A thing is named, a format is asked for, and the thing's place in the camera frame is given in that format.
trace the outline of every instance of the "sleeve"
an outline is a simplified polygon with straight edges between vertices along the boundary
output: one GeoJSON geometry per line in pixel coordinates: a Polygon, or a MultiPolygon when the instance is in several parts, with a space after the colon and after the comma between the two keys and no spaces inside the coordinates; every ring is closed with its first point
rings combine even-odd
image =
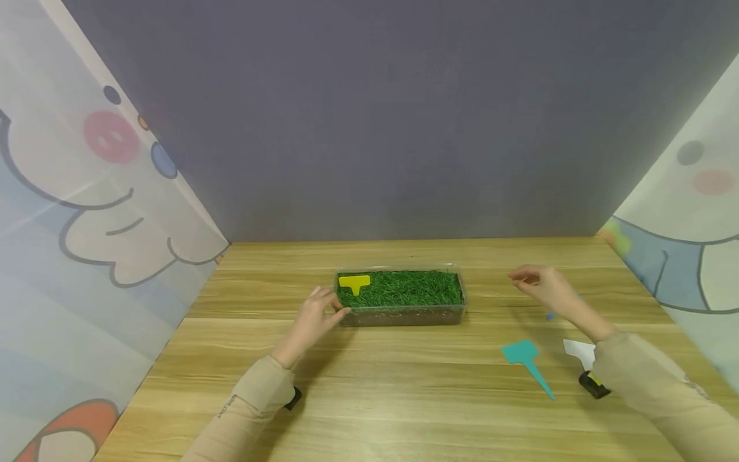
{"type": "Polygon", "coordinates": [[[739,461],[739,422],[642,337],[621,332],[599,342],[593,374],[649,419],[687,462],[739,461]]]}
{"type": "Polygon", "coordinates": [[[184,462],[243,462],[277,411],[295,396],[293,373],[271,356],[244,374],[182,458],[184,462]]]}

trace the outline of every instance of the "clear plastic container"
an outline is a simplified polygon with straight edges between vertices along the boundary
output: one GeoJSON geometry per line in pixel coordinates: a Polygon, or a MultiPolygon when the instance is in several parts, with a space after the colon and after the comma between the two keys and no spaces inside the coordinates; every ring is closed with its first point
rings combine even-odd
{"type": "Polygon", "coordinates": [[[444,305],[352,306],[352,312],[341,321],[342,326],[428,326],[455,325],[462,322],[462,316],[464,316],[467,307],[467,292],[465,292],[459,268],[452,263],[412,267],[371,266],[367,268],[339,268],[334,277],[335,289],[337,291],[350,291],[348,288],[340,288],[338,286],[339,274],[369,274],[372,276],[372,273],[382,271],[441,271],[455,274],[459,283],[462,301],[458,304],[444,305]]]}

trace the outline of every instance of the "pink cheek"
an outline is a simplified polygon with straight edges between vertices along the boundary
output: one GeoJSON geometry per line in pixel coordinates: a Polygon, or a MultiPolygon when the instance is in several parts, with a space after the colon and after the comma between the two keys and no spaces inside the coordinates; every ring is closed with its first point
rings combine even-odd
{"type": "Polygon", "coordinates": [[[693,177],[693,188],[701,194],[720,196],[734,188],[734,175],[725,170],[704,170],[693,177]]]}
{"type": "Polygon", "coordinates": [[[82,130],[87,145],[103,160],[126,163],[138,155],[136,132],[126,119],[114,112],[93,112],[85,119],[82,130]]]}

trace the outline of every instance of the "person's left hand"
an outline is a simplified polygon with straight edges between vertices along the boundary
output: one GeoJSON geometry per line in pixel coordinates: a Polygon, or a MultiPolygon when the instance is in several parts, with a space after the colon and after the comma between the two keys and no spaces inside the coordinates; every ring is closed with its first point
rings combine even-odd
{"type": "Polygon", "coordinates": [[[332,288],[313,289],[298,309],[298,315],[290,332],[272,350],[275,358],[285,369],[290,369],[316,342],[333,329],[349,312],[344,308],[332,288]],[[331,305],[335,313],[326,314],[324,310],[331,305]]]}

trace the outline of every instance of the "red shape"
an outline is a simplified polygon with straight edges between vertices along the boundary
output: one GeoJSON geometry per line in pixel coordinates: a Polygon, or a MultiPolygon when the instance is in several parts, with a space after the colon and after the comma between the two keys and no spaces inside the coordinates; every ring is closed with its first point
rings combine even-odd
{"type": "Polygon", "coordinates": [[[93,112],[85,119],[82,131],[90,149],[110,163],[129,162],[139,153],[136,132],[115,112],[93,112]]]}
{"type": "Polygon", "coordinates": [[[693,177],[693,188],[701,194],[720,196],[734,188],[734,175],[726,170],[704,170],[693,177]]]}
{"type": "Polygon", "coordinates": [[[118,419],[115,404],[106,399],[91,399],[70,407],[36,434],[13,462],[36,462],[41,439],[52,433],[72,430],[85,432],[100,449],[118,419]]]}

